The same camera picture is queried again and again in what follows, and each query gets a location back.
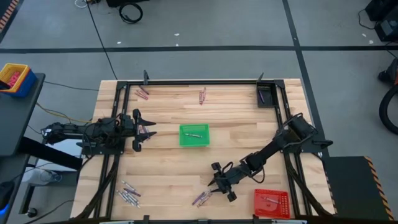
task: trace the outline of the concrete floor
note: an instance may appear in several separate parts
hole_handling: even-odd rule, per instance
[[[88,9],[79,9],[73,2],[25,0],[0,49],[100,48]],[[357,13],[368,2],[288,0],[300,45],[369,46],[370,40],[372,45],[383,45],[373,30],[358,25]],[[105,47],[294,45],[282,0],[150,0],[139,4],[144,17],[136,25],[123,23],[117,9],[108,8],[104,0],[91,7]],[[372,25],[366,14],[362,19]],[[378,106],[388,87],[376,79],[393,57],[375,50],[308,51],[303,57],[301,66],[307,67],[325,135],[335,142],[330,155],[370,156],[396,215],[398,136],[379,121]],[[151,78],[257,78],[262,72],[265,78],[303,78],[293,48],[113,52],[109,58],[119,79],[141,79],[143,69]],[[0,54],[0,64],[7,62],[28,64],[34,72],[45,73],[47,81],[81,88],[98,88],[101,80],[114,78],[102,52]],[[90,119],[95,101],[95,92],[48,84],[39,98],[44,107],[77,119]],[[389,111],[398,124],[398,101],[392,101]],[[36,108],[30,125],[40,129],[55,121],[65,122]],[[29,129],[25,135],[41,140]],[[73,199],[74,193],[73,185],[43,187],[36,191],[32,205],[45,213]],[[38,223],[66,220],[71,207],[71,203],[64,205]],[[12,211],[10,223],[28,220]]]

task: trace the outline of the red tray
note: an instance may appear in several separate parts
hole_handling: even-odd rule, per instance
[[[279,190],[254,191],[254,214],[259,217],[290,218],[289,195]]]

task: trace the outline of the green tray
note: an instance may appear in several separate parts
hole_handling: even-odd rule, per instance
[[[202,136],[197,138],[187,136],[188,134],[196,134]],[[209,125],[208,124],[184,124],[180,125],[180,146],[183,147],[203,147],[210,144]]]

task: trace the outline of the wooden table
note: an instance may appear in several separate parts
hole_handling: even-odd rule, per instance
[[[300,80],[284,81],[291,113],[303,113],[310,121]],[[93,120],[111,116],[115,88],[116,81],[101,82]],[[148,86],[147,101],[134,94],[136,89],[137,86],[131,88],[127,113],[132,115],[132,110],[139,108],[144,119],[157,123],[149,127],[157,134],[144,142],[142,152],[134,152],[132,138],[127,139],[116,188],[124,187],[122,180],[134,186],[142,194],[141,209],[129,206],[116,194],[112,220],[142,220],[144,215],[150,215],[151,220],[247,219],[254,213],[254,189],[289,191],[284,157],[277,153],[267,160],[263,184],[245,178],[233,186],[237,200],[230,203],[226,195],[217,193],[202,207],[191,206],[213,177],[211,163],[220,162],[224,166],[233,161],[237,164],[273,138],[277,130],[275,110],[257,107],[255,85],[208,85],[203,105],[198,103],[199,91],[203,89],[200,85]],[[210,146],[181,148],[180,124],[198,123],[210,125]],[[96,192],[102,160],[103,156],[94,157],[81,171],[71,217],[78,215]],[[325,209],[334,213],[321,160],[312,154],[301,154],[301,160],[308,188]],[[304,214],[301,191],[296,189],[300,211]],[[107,197],[105,192],[101,215],[104,215]],[[291,200],[290,213],[294,214]]]

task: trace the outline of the black table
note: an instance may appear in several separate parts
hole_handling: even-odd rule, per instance
[[[36,76],[37,81],[26,97],[16,98],[0,94],[0,183],[19,175],[13,180],[16,187],[7,209],[0,212],[0,224],[7,222],[29,156],[76,170],[81,167],[82,159],[24,137],[45,78],[43,73],[36,73]]]

